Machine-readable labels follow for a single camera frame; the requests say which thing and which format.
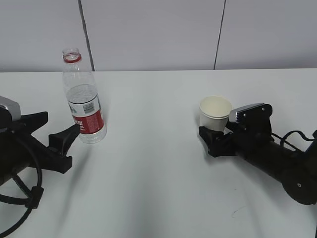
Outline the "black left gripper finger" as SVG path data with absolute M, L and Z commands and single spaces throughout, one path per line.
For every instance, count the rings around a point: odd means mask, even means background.
M 18 120 L 18 122 L 22 124 L 22 131 L 28 134 L 32 134 L 34 131 L 47 124 L 48 120 L 48 112 L 39 112 L 29 115 L 23 115 L 21 116 L 21 119 Z
M 78 124 L 74 124 L 73 126 L 59 133 L 50 134 L 48 148 L 60 154 L 61 156 L 66 156 L 69 148 L 79 134 L 80 126 Z

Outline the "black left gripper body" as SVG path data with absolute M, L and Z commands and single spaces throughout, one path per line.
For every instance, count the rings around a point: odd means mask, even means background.
M 14 123 L 4 129 L 4 172 L 20 172 L 26 167 L 66 173 L 73 165 L 71 156 L 61 156 Z

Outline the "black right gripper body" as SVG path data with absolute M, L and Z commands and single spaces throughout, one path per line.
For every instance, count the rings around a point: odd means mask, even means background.
M 212 157 L 235 156 L 236 150 L 233 142 L 233 132 L 224 134 L 220 131 L 209 133 L 208 154 Z

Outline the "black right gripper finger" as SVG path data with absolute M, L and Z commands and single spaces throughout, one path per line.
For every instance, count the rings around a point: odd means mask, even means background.
M 208 129 L 205 126 L 199 126 L 198 135 L 204 141 L 205 145 L 208 148 L 211 148 L 217 146 L 220 143 L 224 133 L 222 131 Z

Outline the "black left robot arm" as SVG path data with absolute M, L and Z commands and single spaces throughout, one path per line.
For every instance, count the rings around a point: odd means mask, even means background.
M 45 146 L 32 133 L 48 122 L 48 112 L 24 115 L 13 121 L 0 133 L 0 183 L 11 179 L 11 173 L 19 173 L 26 167 L 66 173 L 72 167 L 72 157 L 67 152 L 80 132 L 77 124 L 56 134 L 49 135 Z

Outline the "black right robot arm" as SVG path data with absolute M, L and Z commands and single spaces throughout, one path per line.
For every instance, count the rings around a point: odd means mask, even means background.
M 200 126 L 198 134 L 212 157 L 238 156 L 280 182 L 285 192 L 303 205 L 317 202 L 317 140 L 306 151 L 284 146 L 287 135 L 275 143 L 271 134 L 236 129 L 224 134 Z

